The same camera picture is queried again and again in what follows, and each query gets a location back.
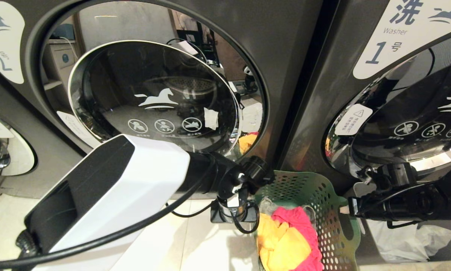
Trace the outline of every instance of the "pink cloth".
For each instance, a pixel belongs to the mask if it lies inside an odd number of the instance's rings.
[[[292,210],[286,210],[279,207],[272,214],[272,220],[289,223],[290,227],[299,230],[311,247],[311,254],[293,271],[322,271],[324,266],[321,263],[322,254],[317,243],[317,233],[303,208],[296,207]]]

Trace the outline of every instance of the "chinese character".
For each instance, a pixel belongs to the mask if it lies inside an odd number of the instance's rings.
[[[398,49],[401,47],[401,44],[403,44],[403,43],[395,43],[395,44],[393,44],[393,46],[391,46],[391,48],[393,48],[393,52],[398,51]]]
[[[7,55],[5,52],[0,52],[0,55],[1,55],[3,58],[10,59],[10,57],[8,57],[8,55]]]
[[[406,3],[406,1],[408,2],[404,7],[401,5],[398,5],[396,7],[396,9],[398,9],[398,13],[396,13],[396,15],[391,18],[391,20],[389,20],[390,23],[401,23],[404,19],[406,19],[405,24],[406,25],[410,25],[414,22],[413,19],[413,15],[420,13],[419,10],[416,10],[416,7],[421,7],[423,6],[423,3],[420,2],[420,0],[403,0],[403,3]],[[403,13],[403,16],[396,20],[400,14],[399,11],[401,11]]]

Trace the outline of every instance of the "white wall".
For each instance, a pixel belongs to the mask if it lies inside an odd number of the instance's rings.
[[[142,2],[107,2],[79,12],[86,51],[110,41],[166,43],[176,37],[167,8]]]

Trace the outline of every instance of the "white plastic bag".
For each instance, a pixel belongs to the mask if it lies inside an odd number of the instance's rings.
[[[451,230],[447,228],[410,225],[391,230],[384,221],[367,221],[378,250],[387,262],[428,261],[451,240]]]

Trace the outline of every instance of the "clothing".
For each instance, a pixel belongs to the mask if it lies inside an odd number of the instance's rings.
[[[248,134],[244,137],[239,138],[239,149],[241,150],[241,154],[244,154],[246,151],[248,151],[251,146],[254,144],[255,140],[257,139],[256,134]]]
[[[257,251],[266,271],[289,271],[304,262],[311,253],[311,247],[288,223],[279,223],[266,214],[260,214]]]
[[[307,240],[311,247],[311,253],[294,271],[322,271],[324,266],[321,263],[322,254],[319,251],[317,242],[317,233],[313,228],[308,215],[304,212],[302,207],[296,207],[292,210],[277,208],[272,214],[272,220],[280,223],[287,222],[290,227],[296,228],[301,235]]]

